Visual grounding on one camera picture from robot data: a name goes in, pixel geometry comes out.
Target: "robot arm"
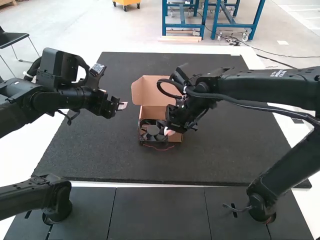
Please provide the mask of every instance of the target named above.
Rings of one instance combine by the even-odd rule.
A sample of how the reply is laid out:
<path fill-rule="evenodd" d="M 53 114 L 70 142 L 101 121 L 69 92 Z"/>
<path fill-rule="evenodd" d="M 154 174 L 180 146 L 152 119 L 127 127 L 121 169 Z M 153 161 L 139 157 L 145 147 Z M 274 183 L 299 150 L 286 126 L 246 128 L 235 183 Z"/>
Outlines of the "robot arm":
<path fill-rule="evenodd" d="M 159 91 L 176 98 L 176 105 L 168 105 L 166 109 L 166 125 L 170 130 L 178 133 L 197 130 L 199 119 L 209 109 L 217 107 L 221 100 L 248 109 L 303 119 L 314 125 L 312 132 L 247 188 L 249 204 L 245 210 L 259 222 L 272 223 L 276 218 L 278 198 L 320 170 L 320 120 L 317 118 L 320 113 L 320 67 L 249 70 L 237 74 L 230 74 L 229 68 L 220 68 L 202 75 L 188 75 L 184 68 L 188 69 L 184 65 L 178 67 L 170 79 L 160 79 L 157 83 Z M 162 83 L 175 85 L 182 96 L 165 92 Z M 316 117 L 256 102 L 296 106 L 315 111 Z"/>
<path fill-rule="evenodd" d="M 78 66 L 86 70 L 86 77 L 75 82 Z M 89 68 L 79 56 L 45 48 L 41 59 L 28 71 L 30 77 L 0 83 L 0 138 L 43 114 L 54 116 L 59 109 L 71 109 L 77 114 L 80 109 L 87 109 L 106 119 L 114 117 L 125 104 L 113 96 L 108 99 L 108 93 L 99 89 L 105 70 L 101 64 Z M 36 83 L 30 82 L 34 75 Z"/>
<path fill-rule="evenodd" d="M 76 82 L 78 67 L 86 77 Z M 85 61 L 67 52 L 45 48 L 27 71 L 24 79 L 0 79 L 0 138 L 43 114 L 54 116 L 59 109 L 71 109 L 76 115 L 87 109 L 96 116 L 110 119 L 126 104 L 99 89 L 99 80 L 106 67 L 96 63 L 92 68 Z M 31 80 L 36 75 L 36 83 Z M 32 177 L 27 181 L 0 187 L 0 221 L 26 211 L 42 209 L 43 221 L 54 224 L 63 221 L 72 210 L 69 200 L 71 183 L 55 175 Z"/>

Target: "black fan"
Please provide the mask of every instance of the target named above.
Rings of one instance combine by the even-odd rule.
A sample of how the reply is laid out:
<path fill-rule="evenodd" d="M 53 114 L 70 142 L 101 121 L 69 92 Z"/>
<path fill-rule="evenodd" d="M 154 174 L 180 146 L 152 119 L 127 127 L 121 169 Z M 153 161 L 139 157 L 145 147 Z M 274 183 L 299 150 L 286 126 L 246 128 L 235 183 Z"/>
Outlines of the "black fan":
<path fill-rule="evenodd" d="M 166 122 L 163 120 L 143 119 L 140 121 L 140 142 L 165 142 Z"/>

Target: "cardboard box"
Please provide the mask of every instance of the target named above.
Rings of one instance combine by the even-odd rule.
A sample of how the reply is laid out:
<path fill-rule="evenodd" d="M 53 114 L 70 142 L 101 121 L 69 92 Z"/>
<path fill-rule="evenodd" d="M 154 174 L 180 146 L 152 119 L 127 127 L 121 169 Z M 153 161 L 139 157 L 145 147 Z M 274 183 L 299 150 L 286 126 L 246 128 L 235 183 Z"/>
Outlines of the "cardboard box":
<path fill-rule="evenodd" d="M 142 119 L 166 120 L 167 105 L 176 105 L 174 98 L 168 97 L 158 90 L 157 81 L 159 79 L 169 79 L 169 76 L 144 75 L 131 85 L 132 102 L 134 105 L 141 106 L 139 123 Z M 181 96 L 172 84 L 162 83 L 161 87 L 168 93 Z M 175 133 L 168 137 L 168 142 L 180 143 L 182 139 L 181 133 Z"/>

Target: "caster wheel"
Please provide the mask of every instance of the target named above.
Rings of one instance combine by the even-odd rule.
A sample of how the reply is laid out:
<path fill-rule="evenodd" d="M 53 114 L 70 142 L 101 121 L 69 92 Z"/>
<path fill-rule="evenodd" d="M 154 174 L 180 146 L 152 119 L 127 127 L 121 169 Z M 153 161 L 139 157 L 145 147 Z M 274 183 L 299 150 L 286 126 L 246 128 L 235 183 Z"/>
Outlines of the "caster wheel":
<path fill-rule="evenodd" d="M 220 32 L 219 35 L 218 35 L 218 37 L 217 37 L 217 40 L 218 40 L 218 41 L 221 41 L 221 36 L 222 36 L 222 32 Z"/>
<path fill-rule="evenodd" d="M 248 35 L 246 33 L 242 33 L 242 41 L 248 41 Z"/>

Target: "red wire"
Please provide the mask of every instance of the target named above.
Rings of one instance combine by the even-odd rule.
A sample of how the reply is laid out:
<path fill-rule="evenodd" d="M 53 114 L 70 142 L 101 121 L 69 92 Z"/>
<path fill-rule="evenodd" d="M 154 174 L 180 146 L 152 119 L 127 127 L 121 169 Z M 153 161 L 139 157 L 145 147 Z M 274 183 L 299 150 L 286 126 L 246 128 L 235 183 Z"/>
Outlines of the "red wire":
<path fill-rule="evenodd" d="M 150 146 L 150 145 L 147 145 L 147 144 L 143 144 L 143 146 L 146 146 L 146 147 L 148 147 L 148 148 L 153 148 L 153 149 L 155 149 L 155 150 L 157 150 L 157 151 L 167 151 L 167 150 L 169 150 L 169 149 L 172 149 L 175 145 L 173 145 L 173 146 L 170 146 L 170 147 L 168 147 L 168 148 L 166 148 L 166 149 L 159 149 L 159 148 L 156 148 L 155 146 Z"/>

